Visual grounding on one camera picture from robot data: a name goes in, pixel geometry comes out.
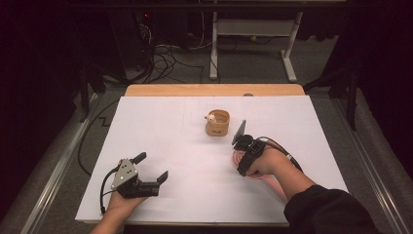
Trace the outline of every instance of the gray floor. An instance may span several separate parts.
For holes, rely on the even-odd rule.
[[[303,85],[317,79],[325,66],[336,39],[317,42],[297,41],[291,54],[298,83]],[[284,39],[273,40],[266,45],[238,43],[233,50],[231,39],[222,39],[218,46],[219,76],[221,83],[288,83],[283,70],[279,49],[285,45]],[[176,63],[169,77],[156,83],[216,83],[208,79],[209,50],[182,51],[173,49],[173,55],[182,63]],[[166,63],[157,62],[158,68]],[[123,95],[125,87],[110,86],[108,91],[93,99],[94,116],[108,104]],[[396,160],[380,128],[369,112],[362,93],[357,94],[357,131],[349,130],[343,119],[343,100],[330,99],[326,88],[317,88],[308,92],[328,143],[337,161],[343,178],[351,193],[371,213],[377,227],[384,233],[409,233],[413,231],[413,184],[402,166]],[[106,117],[110,123],[116,110],[116,103],[101,112],[99,117]],[[23,227],[31,227],[33,233],[88,233],[94,226],[74,220],[89,176],[79,167],[77,162],[76,136],[79,129],[84,128],[86,136],[81,148],[81,160],[85,168],[91,172],[104,143],[108,127],[102,125],[103,119],[97,118],[90,128],[79,123],[80,108],[60,132],[50,146],[19,196],[13,203],[8,215],[0,225],[0,233],[20,233]],[[67,160],[67,169],[57,168],[62,158]],[[49,194],[46,207],[42,207],[40,217],[35,219],[38,225],[28,225],[27,220],[36,215],[36,204],[39,197],[48,187],[48,181],[59,171],[60,182],[55,193]]]

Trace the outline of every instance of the background desk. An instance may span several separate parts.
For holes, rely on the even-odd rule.
[[[209,97],[213,88],[229,97]],[[289,96],[234,97],[276,93]],[[311,101],[297,85],[144,85],[130,87],[127,96],[133,94],[157,97],[121,99],[77,220],[100,220],[97,198],[103,177],[120,158],[146,151],[148,157],[136,166],[140,178],[151,181],[166,170],[169,178],[160,196],[139,206],[129,223],[286,225],[285,200],[264,181],[241,177],[231,163],[231,141],[242,119],[247,120],[246,133],[273,137],[316,182],[347,190]],[[196,94],[206,97],[189,97]],[[214,108],[231,114],[227,136],[205,133],[204,116]]]

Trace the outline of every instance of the small basket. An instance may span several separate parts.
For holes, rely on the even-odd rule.
[[[228,134],[230,125],[230,114],[221,109],[214,109],[209,112],[215,115],[215,123],[206,123],[206,133],[213,137],[224,137]]]

